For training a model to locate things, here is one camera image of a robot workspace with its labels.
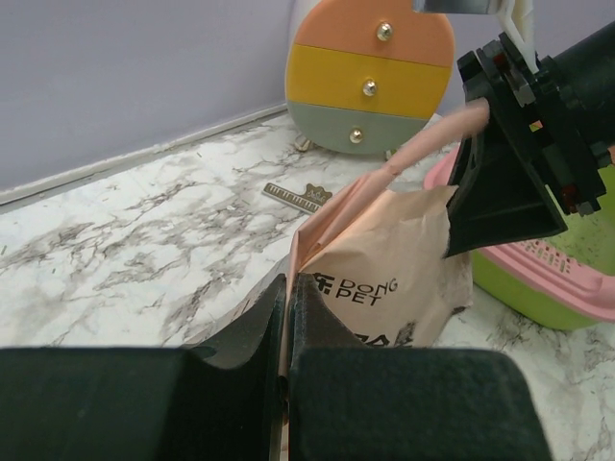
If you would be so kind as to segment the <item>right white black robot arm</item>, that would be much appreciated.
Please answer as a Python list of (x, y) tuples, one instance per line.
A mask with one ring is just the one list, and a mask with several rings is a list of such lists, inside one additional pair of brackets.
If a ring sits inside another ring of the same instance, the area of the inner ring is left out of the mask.
[(507, 35), (461, 57), (468, 101), (483, 98), (486, 128), (460, 144), (449, 183), (449, 255), (557, 235), (565, 216), (600, 210), (599, 171), (614, 144), (614, 26), (536, 73)]

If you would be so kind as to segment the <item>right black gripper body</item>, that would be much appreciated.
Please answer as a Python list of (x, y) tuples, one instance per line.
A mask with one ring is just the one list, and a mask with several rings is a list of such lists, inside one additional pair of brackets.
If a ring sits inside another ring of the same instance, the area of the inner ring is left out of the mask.
[(597, 212), (603, 196), (603, 33), (537, 64), (532, 74), (506, 35), (457, 62), (466, 100), (489, 104), (482, 132), (505, 137), (562, 214)]

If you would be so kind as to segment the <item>metal bag sealing clip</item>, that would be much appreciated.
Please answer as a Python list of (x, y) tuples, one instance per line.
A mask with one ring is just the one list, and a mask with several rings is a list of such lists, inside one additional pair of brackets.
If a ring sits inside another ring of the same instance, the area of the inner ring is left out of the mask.
[(315, 213), (332, 197), (332, 193), (323, 186), (311, 183), (306, 185), (303, 194), (298, 194), (268, 182), (263, 187), (262, 194), (306, 214)]

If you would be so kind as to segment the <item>grey metal litter scoop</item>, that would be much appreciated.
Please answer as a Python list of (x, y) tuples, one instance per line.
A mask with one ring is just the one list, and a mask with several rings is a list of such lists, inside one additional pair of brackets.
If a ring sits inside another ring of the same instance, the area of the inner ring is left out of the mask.
[(501, 0), (412, 0), (416, 12), (444, 14), (496, 14)]

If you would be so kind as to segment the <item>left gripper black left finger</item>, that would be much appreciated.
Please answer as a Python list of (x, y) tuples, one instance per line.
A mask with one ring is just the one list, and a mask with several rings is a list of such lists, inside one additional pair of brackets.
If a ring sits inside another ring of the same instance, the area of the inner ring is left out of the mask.
[(6, 348), (5, 460), (276, 460), (285, 278), (196, 346)]

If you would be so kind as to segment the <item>pink cat litter bag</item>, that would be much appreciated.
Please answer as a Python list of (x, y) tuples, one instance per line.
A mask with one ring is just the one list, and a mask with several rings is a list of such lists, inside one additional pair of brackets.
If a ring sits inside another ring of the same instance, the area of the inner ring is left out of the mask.
[(448, 256), (450, 186), (394, 192), (408, 167), (454, 140), (478, 133), (488, 106), (477, 101), (419, 132), (381, 168), (344, 187), (297, 229), (284, 273), (272, 271), (234, 314), (242, 315), (277, 276), (285, 302), (277, 379), (281, 451), (289, 441), (289, 298), (300, 275), (311, 276), (325, 306), (371, 348), (425, 348), (453, 309), (471, 297), (466, 255)]

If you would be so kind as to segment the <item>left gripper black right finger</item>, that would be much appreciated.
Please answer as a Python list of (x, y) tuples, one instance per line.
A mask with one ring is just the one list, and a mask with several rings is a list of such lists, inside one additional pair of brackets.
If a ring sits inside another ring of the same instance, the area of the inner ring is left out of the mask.
[(371, 348), (314, 279), (289, 298), (293, 460), (548, 460), (527, 382), (486, 350)]

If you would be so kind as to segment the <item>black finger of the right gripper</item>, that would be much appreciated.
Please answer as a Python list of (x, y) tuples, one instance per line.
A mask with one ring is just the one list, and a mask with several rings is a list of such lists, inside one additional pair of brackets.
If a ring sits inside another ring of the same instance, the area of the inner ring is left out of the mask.
[(545, 184), (501, 134), (464, 139), (448, 184), (456, 187), (447, 203), (448, 256), (568, 229)]

